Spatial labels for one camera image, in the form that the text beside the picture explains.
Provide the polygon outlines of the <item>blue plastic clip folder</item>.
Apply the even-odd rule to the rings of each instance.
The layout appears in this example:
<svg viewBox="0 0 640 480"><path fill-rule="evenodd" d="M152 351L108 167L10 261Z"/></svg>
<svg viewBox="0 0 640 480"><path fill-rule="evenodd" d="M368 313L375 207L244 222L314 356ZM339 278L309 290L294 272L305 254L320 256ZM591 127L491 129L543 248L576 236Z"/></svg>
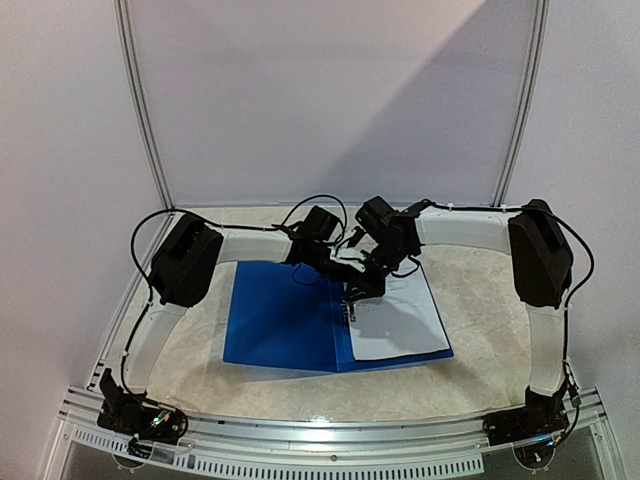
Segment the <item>blue plastic clip folder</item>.
<svg viewBox="0 0 640 480"><path fill-rule="evenodd" d="M223 360L323 374L374 371L450 359L354 359L341 300L344 287L312 268L242 262L235 273Z"/></svg>

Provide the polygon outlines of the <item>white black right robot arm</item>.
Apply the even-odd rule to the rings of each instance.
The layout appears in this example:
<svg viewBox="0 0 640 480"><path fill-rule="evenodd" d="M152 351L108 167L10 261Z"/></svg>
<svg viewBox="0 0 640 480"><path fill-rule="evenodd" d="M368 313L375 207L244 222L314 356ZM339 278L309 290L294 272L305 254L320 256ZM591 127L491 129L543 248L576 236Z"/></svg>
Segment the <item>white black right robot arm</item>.
<svg viewBox="0 0 640 480"><path fill-rule="evenodd" d="M422 247L448 245L510 256L516 293L530 327L529 392L536 398L517 415L517 427L537 436L556 417L556 396L566 383L564 313L572 282L573 253L549 205L534 199L516 207L441 205L421 200L397 210L382 197L365 202L355 219L375 248L363 271L346 284L350 302L382 296L387 276Z"/></svg>

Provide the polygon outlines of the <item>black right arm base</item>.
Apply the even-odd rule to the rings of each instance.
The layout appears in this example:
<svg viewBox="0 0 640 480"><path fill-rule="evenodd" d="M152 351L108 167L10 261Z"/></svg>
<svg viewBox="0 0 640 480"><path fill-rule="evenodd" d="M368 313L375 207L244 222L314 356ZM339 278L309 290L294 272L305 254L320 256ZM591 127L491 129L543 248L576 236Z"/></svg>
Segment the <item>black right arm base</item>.
<svg viewBox="0 0 640 480"><path fill-rule="evenodd" d="M564 407L566 393L576 409L572 423L569 422ZM551 396L536 393L527 387L524 399L522 407L496 411L483 417L482 428L491 445L518 442L561 431L559 439L551 442L552 446L556 446L575 429L581 405L579 390L575 384L565 381Z"/></svg>

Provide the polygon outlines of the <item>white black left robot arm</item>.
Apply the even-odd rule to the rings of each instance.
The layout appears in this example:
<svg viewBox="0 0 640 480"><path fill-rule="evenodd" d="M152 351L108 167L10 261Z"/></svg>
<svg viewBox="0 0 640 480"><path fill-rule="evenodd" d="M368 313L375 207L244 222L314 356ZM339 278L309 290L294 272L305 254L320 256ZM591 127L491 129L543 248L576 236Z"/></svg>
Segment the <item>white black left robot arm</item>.
<svg viewBox="0 0 640 480"><path fill-rule="evenodd" d="M149 298L123 350L120 379L125 392L143 395L166 341L187 310L208 294L217 265L233 262L306 264L322 277L347 282L364 271L364 254L340 241L318 239L298 222L292 226L218 224L193 211L164 209L139 225L164 214L179 214L150 267L139 269Z"/></svg>

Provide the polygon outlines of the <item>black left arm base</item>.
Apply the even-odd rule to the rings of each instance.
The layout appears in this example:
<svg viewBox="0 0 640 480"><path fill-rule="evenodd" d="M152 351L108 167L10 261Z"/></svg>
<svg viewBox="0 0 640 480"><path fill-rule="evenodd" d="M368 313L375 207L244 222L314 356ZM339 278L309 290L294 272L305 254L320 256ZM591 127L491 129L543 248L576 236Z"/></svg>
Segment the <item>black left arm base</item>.
<svg viewBox="0 0 640 480"><path fill-rule="evenodd" d="M148 399L145 394L127 393L107 368L99 382L103 403L97 425L103 429L143 440L177 445L186 434L189 421L175 407Z"/></svg>

